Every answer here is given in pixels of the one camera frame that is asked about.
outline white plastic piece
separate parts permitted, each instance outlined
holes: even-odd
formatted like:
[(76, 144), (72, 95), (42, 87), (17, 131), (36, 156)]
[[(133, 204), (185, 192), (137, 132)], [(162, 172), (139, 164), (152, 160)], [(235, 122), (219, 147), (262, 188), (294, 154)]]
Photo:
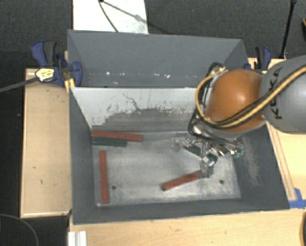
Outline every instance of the white plastic piece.
[[(119, 32), (148, 34), (144, 0), (104, 1), (102, 7)], [(114, 32), (97, 0), (73, 0), (73, 28)]]
[(87, 246), (87, 232), (68, 232), (68, 246)]

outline blue tape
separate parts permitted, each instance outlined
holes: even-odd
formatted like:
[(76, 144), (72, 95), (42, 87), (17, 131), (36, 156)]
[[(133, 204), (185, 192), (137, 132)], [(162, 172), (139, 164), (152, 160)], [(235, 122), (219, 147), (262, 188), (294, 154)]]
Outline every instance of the blue tape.
[(289, 201), (291, 209), (305, 209), (306, 208), (306, 199), (302, 199), (302, 195), (299, 189), (294, 188), (296, 194), (296, 200)]

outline red stick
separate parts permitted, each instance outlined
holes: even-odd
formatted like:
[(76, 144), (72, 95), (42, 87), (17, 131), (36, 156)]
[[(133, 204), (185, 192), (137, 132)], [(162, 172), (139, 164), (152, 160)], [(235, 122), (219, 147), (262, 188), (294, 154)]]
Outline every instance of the red stick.
[(92, 130), (92, 137), (120, 138), (136, 142), (141, 142), (143, 140), (143, 136), (140, 134), (103, 130)]
[(101, 202), (102, 204), (108, 203), (108, 186), (107, 186), (107, 163), (106, 151), (99, 152), (100, 159), (100, 177), (101, 177)]
[(195, 172), (190, 173), (186, 176), (183, 176), (183, 177), (176, 178), (176, 179), (173, 179), (171, 181), (165, 182), (165, 183), (162, 184), (162, 190), (167, 191), (167, 190), (170, 190), (174, 187), (180, 186), (182, 184), (197, 180), (197, 179), (199, 179), (198, 174), (200, 172), (201, 171), (195, 171)]

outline blue clamp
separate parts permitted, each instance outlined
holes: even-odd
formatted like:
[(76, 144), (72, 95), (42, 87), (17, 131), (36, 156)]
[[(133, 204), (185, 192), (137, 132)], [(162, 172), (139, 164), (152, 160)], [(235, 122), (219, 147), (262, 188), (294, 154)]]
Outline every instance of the blue clamp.
[(256, 47), (256, 58), (257, 62), (254, 62), (254, 69), (249, 63), (244, 65), (244, 69), (254, 70), (258, 72), (260, 75), (263, 75), (263, 70), (268, 70), (269, 64), (272, 59), (271, 51), (267, 47)]
[[(60, 54), (55, 55), (56, 42), (43, 40), (35, 42), (31, 46), (31, 54), (33, 58), (39, 63), (40, 68), (49, 67), (54, 70), (54, 78), (43, 81), (46, 83), (52, 83), (60, 87), (64, 87), (64, 78), (63, 74), (68, 73), (69, 78), (75, 80), (75, 86), (79, 87), (82, 80), (82, 69), (80, 62), (73, 62), (71, 67), (68, 67), (68, 62)], [(55, 57), (58, 62), (58, 67), (55, 66)]]
[(289, 201), (291, 209), (305, 209), (306, 208), (306, 199), (302, 199), (302, 195), (299, 189), (294, 188), (296, 194), (296, 200)]

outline clamp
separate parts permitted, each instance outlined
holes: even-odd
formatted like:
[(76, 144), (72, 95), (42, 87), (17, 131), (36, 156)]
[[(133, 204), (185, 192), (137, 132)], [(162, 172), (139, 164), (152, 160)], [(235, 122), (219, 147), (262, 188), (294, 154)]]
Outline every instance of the clamp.
[(40, 82), (52, 83), (64, 87), (64, 82), (70, 78), (79, 87), (82, 80), (82, 69), (80, 62), (75, 61), (69, 67), (66, 59), (55, 55), (56, 41), (39, 40), (31, 46), (31, 54), (39, 63), (40, 69), (35, 73)]

